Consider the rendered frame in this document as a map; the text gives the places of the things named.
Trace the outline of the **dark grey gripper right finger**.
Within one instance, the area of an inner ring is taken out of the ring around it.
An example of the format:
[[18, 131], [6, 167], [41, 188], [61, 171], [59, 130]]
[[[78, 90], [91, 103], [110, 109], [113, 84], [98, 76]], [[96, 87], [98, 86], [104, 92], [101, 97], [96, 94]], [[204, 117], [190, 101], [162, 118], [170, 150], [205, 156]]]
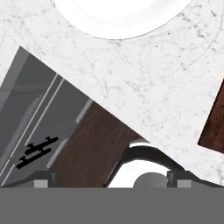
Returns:
[[167, 186], [172, 188], [222, 188], [222, 185], [217, 185], [215, 183], [200, 179], [190, 171], [168, 171], [167, 178]]

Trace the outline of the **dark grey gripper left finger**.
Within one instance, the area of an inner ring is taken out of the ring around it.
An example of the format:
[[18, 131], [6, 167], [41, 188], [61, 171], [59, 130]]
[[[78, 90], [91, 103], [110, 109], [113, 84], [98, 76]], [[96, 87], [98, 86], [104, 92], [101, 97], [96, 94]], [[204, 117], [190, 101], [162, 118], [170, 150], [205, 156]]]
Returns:
[[3, 185], [3, 188], [51, 188], [56, 186], [54, 171], [35, 171], [27, 178]]

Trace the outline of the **brown wooden open drawer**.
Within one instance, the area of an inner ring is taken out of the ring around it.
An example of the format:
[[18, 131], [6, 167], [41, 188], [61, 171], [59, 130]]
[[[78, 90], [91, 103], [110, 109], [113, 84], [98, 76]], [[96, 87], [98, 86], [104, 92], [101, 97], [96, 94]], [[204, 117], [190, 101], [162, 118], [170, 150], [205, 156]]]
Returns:
[[50, 170], [58, 187], [103, 187], [130, 142], [133, 129], [92, 102]]

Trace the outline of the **brown wooden cutting board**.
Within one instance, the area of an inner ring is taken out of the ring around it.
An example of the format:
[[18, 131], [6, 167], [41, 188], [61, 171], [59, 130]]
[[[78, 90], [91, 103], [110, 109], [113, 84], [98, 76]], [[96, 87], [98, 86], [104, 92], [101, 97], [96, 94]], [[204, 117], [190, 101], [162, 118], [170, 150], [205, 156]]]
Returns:
[[221, 83], [198, 145], [224, 154], [224, 81]]

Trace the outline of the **white round plate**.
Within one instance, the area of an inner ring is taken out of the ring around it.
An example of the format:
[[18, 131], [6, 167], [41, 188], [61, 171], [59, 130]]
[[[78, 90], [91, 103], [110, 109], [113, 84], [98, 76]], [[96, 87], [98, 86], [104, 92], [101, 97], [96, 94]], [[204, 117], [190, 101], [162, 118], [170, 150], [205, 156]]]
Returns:
[[101, 39], [132, 39], [175, 18], [192, 0], [54, 0], [78, 30]]

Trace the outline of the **grey round knob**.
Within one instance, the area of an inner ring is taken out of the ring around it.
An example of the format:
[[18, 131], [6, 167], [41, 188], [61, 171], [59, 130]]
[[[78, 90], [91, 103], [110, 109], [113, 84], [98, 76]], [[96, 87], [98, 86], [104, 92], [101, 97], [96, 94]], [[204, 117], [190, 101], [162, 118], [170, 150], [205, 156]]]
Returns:
[[168, 179], [165, 175], [157, 172], [147, 172], [139, 176], [134, 188], [166, 188]]

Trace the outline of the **white round thing black rim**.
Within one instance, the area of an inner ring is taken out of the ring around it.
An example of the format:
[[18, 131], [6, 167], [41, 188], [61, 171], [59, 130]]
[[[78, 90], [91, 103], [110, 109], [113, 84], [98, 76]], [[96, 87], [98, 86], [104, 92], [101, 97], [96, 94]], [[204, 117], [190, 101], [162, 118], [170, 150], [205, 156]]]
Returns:
[[162, 165], [163, 167], [172, 171], [184, 170], [180, 164], [175, 162], [171, 157], [167, 156], [156, 146], [153, 146], [148, 142], [131, 142], [119, 160], [115, 163], [115, 166], [108, 175], [106, 181], [103, 184], [103, 187], [107, 188], [111, 184], [122, 165], [134, 160], [152, 162], [156, 165]]

